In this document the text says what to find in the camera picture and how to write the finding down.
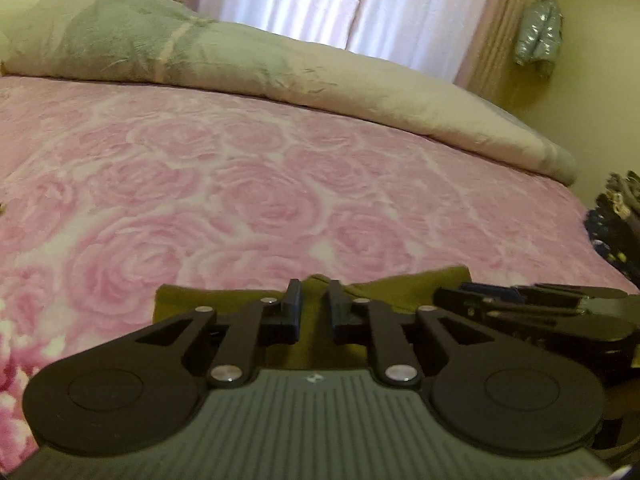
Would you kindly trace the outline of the dark floral clothes pile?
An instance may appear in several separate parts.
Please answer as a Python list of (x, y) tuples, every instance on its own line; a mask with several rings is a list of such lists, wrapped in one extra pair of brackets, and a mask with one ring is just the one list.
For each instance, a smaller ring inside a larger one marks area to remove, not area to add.
[(610, 174), (584, 226), (596, 253), (639, 287), (639, 175)]

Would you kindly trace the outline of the pink rose blanket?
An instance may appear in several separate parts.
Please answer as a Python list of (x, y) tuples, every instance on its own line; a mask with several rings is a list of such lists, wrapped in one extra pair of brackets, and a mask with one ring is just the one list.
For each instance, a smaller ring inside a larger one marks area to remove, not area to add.
[(1, 81), (1, 468), (23, 390), (151, 321), (163, 284), (280, 289), (463, 264), (631, 290), (564, 185), (358, 119), (141, 84)]

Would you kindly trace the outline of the beige side curtain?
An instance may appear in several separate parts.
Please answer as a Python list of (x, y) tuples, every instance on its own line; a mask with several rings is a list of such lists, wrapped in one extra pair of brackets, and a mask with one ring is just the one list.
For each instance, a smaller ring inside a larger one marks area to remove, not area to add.
[(454, 83), (495, 102), (509, 71), (527, 0), (486, 0)]

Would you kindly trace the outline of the white sheer curtain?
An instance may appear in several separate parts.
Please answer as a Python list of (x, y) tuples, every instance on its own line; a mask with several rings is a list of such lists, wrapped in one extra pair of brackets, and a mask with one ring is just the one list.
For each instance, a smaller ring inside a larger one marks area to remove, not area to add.
[(201, 14), (453, 81), (486, 0), (198, 0)]

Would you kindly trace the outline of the cream grey rolled duvet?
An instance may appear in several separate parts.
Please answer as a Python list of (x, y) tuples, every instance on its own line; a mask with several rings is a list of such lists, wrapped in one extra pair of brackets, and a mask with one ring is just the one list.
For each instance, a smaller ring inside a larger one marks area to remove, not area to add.
[(257, 96), (427, 136), (563, 184), (577, 177), (565, 148), (454, 84), (172, 0), (1, 0), (1, 66)]

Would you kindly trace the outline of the olive green shirt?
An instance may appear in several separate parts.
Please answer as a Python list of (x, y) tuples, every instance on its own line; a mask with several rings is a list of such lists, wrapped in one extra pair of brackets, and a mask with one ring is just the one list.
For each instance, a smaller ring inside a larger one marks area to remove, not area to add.
[[(346, 285), (351, 297), (381, 300), (399, 313), (412, 313), (433, 301), (439, 287), (456, 288), (468, 282), (471, 273), (465, 266), (450, 266), (418, 274), (381, 278), (367, 283)], [(277, 344), (267, 349), (265, 366), (284, 370), (329, 370), (359, 368), (367, 364), (367, 352), (356, 344), (337, 346), (333, 343), (330, 309), (322, 304), (329, 278), (314, 274), (302, 281), (302, 327), (297, 344)], [(262, 297), (281, 297), (270, 289), (206, 290), (177, 285), (163, 285), (154, 298), (152, 321), (162, 322), (197, 307), (212, 307), (218, 315), (235, 314)]]

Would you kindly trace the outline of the silver puffer jacket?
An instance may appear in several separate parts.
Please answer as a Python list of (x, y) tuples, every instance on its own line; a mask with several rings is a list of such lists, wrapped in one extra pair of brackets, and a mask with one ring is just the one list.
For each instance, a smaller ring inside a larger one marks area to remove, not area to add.
[(550, 79), (563, 44), (563, 14), (558, 0), (534, 0), (522, 13), (514, 63), (530, 66)]

